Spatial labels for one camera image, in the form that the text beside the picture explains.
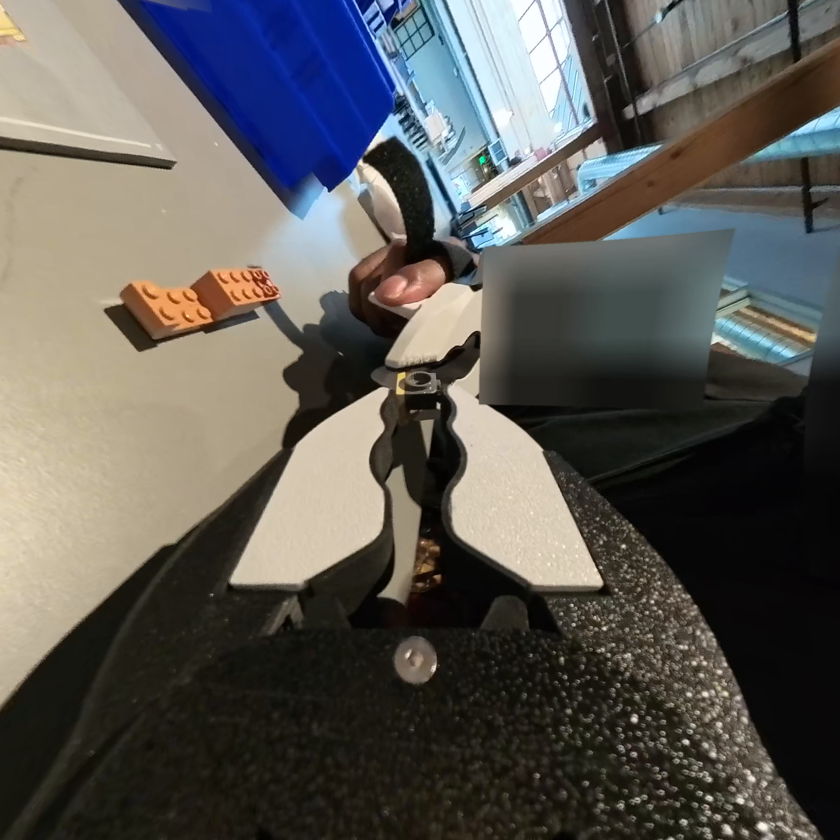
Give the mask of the person's right hand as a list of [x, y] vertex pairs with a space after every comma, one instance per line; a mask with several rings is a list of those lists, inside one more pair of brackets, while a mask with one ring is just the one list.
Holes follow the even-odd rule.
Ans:
[[375, 336], [391, 340], [403, 329], [404, 319], [391, 308], [423, 301], [453, 278], [444, 253], [411, 263], [400, 239], [360, 261], [349, 274], [349, 308]]

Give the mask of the grey instruction booklet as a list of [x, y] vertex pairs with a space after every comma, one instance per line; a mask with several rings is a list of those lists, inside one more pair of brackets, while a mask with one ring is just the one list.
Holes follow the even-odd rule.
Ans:
[[1, 19], [2, 150], [175, 166], [56, 2], [2, 2]]

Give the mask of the thin silver ventilation duct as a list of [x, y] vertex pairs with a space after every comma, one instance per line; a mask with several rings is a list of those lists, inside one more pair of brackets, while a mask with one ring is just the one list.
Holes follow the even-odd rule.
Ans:
[[816, 332], [790, 320], [746, 307], [717, 314], [712, 342], [744, 358], [785, 365], [812, 355]]

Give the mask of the orange toy brick assembly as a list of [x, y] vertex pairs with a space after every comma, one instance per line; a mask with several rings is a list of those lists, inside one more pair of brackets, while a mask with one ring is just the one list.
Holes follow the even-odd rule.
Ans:
[[136, 280], [119, 294], [122, 305], [155, 342], [217, 326], [280, 297], [269, 272], [251, 266], [209, 269], [188, 287]]

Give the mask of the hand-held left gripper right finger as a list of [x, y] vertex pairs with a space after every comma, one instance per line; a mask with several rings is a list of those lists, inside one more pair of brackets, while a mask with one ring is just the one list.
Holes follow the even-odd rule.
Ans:
[[447, 390], [458, 446], [445, 521], [459, 545], [534, 592], [597, 592], [603, 579], [541, 447], [461, 387]]

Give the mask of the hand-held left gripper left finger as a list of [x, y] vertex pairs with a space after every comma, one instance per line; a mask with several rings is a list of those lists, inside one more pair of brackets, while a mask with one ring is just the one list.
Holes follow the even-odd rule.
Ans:
[[388, 398], [378, 387], [297, 443], [230, 576], [232, 587], [306, 587], [381, 536]]

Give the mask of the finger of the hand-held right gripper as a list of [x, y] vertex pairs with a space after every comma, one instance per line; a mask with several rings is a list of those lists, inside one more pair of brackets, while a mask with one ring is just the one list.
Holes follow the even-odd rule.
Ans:
[[422, 301], [385, 307], [406, 320], [385, 357], [385, 367], [411, 368], [444, 361], [451, 351], [480, 333], [482, 295], [480, 288], [441, 287]]
[[377, 367], [371, 373], [371, 379], [377, 385], [394, 389], [398, 374], [425, 371], [434, 375], [441, 386], [452, 385], [478, 371], [479, 360], [480, 341], [468, 340], [451, 348], [438, 359], [432, 358], [430, 354], [425, 357], [417, 355], [401, 361], [396, 366], [386, 364]]

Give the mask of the small grey toy brick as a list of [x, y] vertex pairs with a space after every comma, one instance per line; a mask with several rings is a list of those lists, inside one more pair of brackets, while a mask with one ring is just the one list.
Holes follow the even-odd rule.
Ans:
[[433, 418], [439, 409], [439, 382], [426, 370], [406, 371], [406, 396], [395, 400], [401, 419], [407, 423]]

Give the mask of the stack of blue storage bins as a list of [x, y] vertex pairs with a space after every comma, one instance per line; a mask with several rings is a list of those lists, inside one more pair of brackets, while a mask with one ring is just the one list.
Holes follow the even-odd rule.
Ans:
[[392, 113], [396, 85], [356, 2], [120, 5], [299, 218]]

